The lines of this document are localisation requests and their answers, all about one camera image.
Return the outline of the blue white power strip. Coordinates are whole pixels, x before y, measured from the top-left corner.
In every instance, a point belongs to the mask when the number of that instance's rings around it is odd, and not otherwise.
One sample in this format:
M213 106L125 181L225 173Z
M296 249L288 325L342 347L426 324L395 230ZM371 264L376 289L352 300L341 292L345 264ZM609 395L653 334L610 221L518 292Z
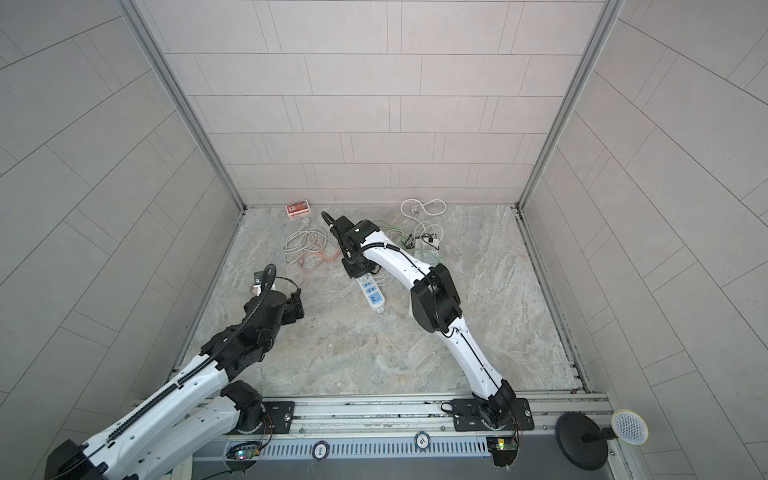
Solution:
M365 274L357 279L362 293L371 309L379 314L385 310L385 298L376 280L371 274Z

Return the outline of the colourful white power strip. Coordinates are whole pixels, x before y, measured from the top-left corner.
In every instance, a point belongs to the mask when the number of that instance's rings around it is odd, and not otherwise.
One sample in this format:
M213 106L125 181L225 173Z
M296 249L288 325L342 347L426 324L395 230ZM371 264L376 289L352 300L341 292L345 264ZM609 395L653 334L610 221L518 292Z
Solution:
M435 266L442 262L438 249L428 239L414 238L413 245L412 254L421 261L428 263L430 266Z

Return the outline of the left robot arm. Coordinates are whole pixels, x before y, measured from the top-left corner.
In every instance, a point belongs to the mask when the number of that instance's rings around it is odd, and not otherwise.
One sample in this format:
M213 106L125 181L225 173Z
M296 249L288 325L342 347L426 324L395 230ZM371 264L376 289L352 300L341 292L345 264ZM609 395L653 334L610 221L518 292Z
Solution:
M303 318L301 290L285 294L269 264L256 274L245 316L214 335L181 371L114 424L48 456L47 479L159 479L217 437L257 434L266 446L276 416L240 374L264 360L284 325Z

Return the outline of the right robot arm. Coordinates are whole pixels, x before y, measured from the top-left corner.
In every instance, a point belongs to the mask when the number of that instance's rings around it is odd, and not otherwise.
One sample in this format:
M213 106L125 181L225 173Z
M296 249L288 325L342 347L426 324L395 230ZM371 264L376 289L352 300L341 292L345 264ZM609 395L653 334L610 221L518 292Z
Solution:
M354 224L325 211L321 216L338 242L347 274L357 279L379 266L408 289L412 316L426 332L439 335L454 356L479 400L477 415L494 430L514 427L516 393L473 338L449 269L413 257L369 220Z

